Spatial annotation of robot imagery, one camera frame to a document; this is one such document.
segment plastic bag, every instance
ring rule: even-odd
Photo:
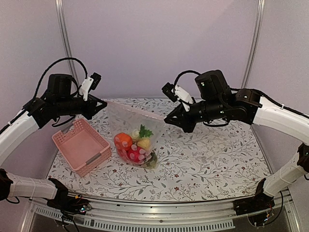
[[[117,154],[131,165],[156,168],[154,148],[163,133],[164,118],[112,101],[107,113]]]

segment floral tablecloth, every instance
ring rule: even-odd
[[[114,99],[111,101],[167,115],[175,103],[167,99]],[[204,201],[253,195],[257,182],[270,174],[249,125],[226,127],[198,124],[185,134],[167,125],[158,139],[155,170],[126,164],[117,155],[105,110],[89,123],[111,144],[112,156],[85,177],[79,177],[58,152],[49,177],[71,192],[139,201]]]

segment purple wall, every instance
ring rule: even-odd
[[[309,1],[267,1],[253,70],[251,88],[309,113]],[[255,127],[274,170],[296,152],[300,141],[277,131]],[[290,187],[303,231],[309,231],[309,184],[300,178]]]
[[[108,98],[163,97],[187,69],[221,69],[240,87],[256,9],[247,0],[64,1],[72,53],[102,74],[95,94]],[[193,78],[180,84],[198,95]]]
[[[0,9],[2,127],[31,99],[47,66],[65,54],[54,1],[1,1]],[[69,69],[63,63],[55,66],[52,72],[69,73]],[[46,88],[46,80],[42,83],[40,93]],[[46,126],[30,136],[2,167],[14,174],[45,178],[56,151],[51,140],[55,132],[56,130]],[[0,231],[17,231],[24,205],[25,201],[20,205],[0,202]]]

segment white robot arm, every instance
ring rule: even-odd
[[[273,207],[276,194],[309,172],[309,117],[275,102],[259,90],[230,89],[220,70],[198,74],[195,82],[203,101],[193,99],[194,103],[186,104],[186,108],[178,105],[164,119],[166,123],[181,127],[184,132],[192,132],[198,122],[217,127],[211,124],[215,119],[238,120],[276,129],[303,142],[287,164],[258,183],[253,197],[234,201],[237,215],[268,209],[270,205]],[[181,96],[179,93],[174,95],[174,85],[170,83],[162,90],[173,102]]]
[[[42,75],[38,87],[45,73],[54,64],[67,59],[73,59],[82,64],[75,58],[63,58],[54,62]],[[23,106],[17,116],[0,130],[0,167],[19,144],[45,126],[50,120],[58,122],[61,116],[71,116],[66,121],[69,122],[77,114],[82,114],[87,119],[91,119],[98,111],[107,106],[106,102],[89,94],[90,90],[96,88],[101,76],[94,73],[88,77],[83,64],[82,66],[85,70],[86,79],[81,86],[77,86],[71,75],[50,75],[48,87],[43,96],[37,98],[35,94],[33,99]],[[73,94],[70,93],[72,83],[77,88],[77,91]],[[49,200],[49,206],[74,214],[84,213],[90,209],[86,199],[77,197],[75,200],[75,198],[68,196],[68,189],[56,179],[39,180],[21,177],[0,169],[0,200],[9,197],[45,198]],[[79,206],[74,206],[76,201],[79,202]]]

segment toy fruit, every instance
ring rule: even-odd
[[[114,137],[114,143],[117,149],[128,151],[133,144],[132,138],[126,133],[119,133]]]
[[[143,148],[136,146],[135,144],[133,144],[127,151],[127,157],[129,160],[135,163],[142,162],[145,159],[145,154],[146,151]]]
[[[117,153],[120,157],[127,157],[127,151],[124,149],[117,149]]]
[[[144,138],[137,142],[137,146],[140,146],[141,148],[145,149],[146,151],[149,151],[151,142],[150,139]]]
[[[131,138],[133,139],[134,142],[136,142],[140,139],[140,131],[137,130],[137,129],[133,130],[130,135],[131,135]]]

